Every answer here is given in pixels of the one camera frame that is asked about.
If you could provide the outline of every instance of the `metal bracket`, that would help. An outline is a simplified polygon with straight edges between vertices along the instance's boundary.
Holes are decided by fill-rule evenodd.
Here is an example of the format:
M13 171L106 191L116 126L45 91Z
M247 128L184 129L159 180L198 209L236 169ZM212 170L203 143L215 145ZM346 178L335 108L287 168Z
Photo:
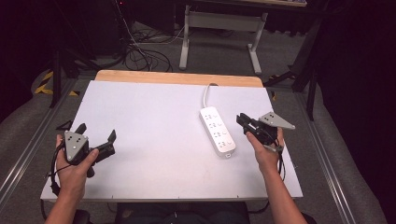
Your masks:
M71 162L77 154L82 151L88 142L88 137L80 133L64 132L64 141L66 143L66 157Z
M288 123L285 119L282 119L279 115L274 112L269 112L259 118L259 121L271 126L279 127L284 129L295 130L296 126Z

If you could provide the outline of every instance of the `table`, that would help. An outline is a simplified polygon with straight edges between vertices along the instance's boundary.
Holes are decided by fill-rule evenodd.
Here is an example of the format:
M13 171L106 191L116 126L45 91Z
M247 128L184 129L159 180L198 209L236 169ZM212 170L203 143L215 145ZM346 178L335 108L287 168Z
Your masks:
M281 7L305 7L306 3L290 2L283 0L240 0L240 1L190 1L206 2L212 4L226 4L226 5L262 5L262 6L281 6ZM212 29L225 29L246 32L256 32L253 44L248 44L247 49L249 52L250 60L252 62L254 73L256 75L262 74L262 69L257 57L256 49L259 45L262 36L268 13L264 9L261 17L248 17L237 15L223 15L215 13L195 12L190 11L191 6L186 5L185 19L184 19L184 37L181 49L179 68L185 70L187 68L187 59L189 54L189 30L190 27L212 28Z
M202 93L210 82L219 86L211 87L206 102L216 106L237 145L230 159L216 155L199 120ZM235 111L256 118L268 110L272 110L269 97L257 77L100 71L84 95L72 130L85 122L91 147L102 144L112 127L118 139L116 154L94 166L96 175L87 180L83 200L264 199L262 174L254 150L235 122ZM286 147L284 162L290 195L303 197ZM50 181L41 199L56 200Z

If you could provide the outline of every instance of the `power outlet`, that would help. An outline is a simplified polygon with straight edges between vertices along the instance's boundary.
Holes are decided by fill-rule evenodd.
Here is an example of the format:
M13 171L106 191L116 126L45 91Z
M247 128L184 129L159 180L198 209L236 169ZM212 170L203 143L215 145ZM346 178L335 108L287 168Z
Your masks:
M200 114L201 121L218 156L230 158L235 151L236 145L218 110L213 106L209 106L201 109Z

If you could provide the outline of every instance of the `white tabletop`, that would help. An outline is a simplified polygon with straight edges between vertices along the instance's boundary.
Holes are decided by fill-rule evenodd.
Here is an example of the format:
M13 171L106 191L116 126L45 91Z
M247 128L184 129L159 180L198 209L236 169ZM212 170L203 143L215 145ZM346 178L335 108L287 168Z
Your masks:
M206 105L217 108L233 140L230 159L217 156L199 119L205 86L92 81L74 121L86 123L90 147L117 132L116 154L97 163L84 201L239 201L267 197L254 150L236 123L273 111L265 88L209 89ZM303 197L285 148L285 184ZM53 201L50 181L41 199Z

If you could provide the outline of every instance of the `table leg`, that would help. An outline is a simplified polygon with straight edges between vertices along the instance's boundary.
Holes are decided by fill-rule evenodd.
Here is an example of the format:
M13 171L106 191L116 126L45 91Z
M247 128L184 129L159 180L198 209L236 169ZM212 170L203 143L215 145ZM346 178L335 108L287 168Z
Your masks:
M181 70L185 70L187 68L187 58L189 56L190 7L191 6L186 6L186 11L184 16L183 46L181 47L180 64L178 66Z
M253 64L254 73L258 76L262 74L262 69L260 68L259 59L257 58L256 49L259 45L260 38L262 37L262 30L264 29L265 22L267 20L268 13L262 13L262 20L259 22L257 28L256 37L253 44L248 44L247 49L250 55L250 60Z

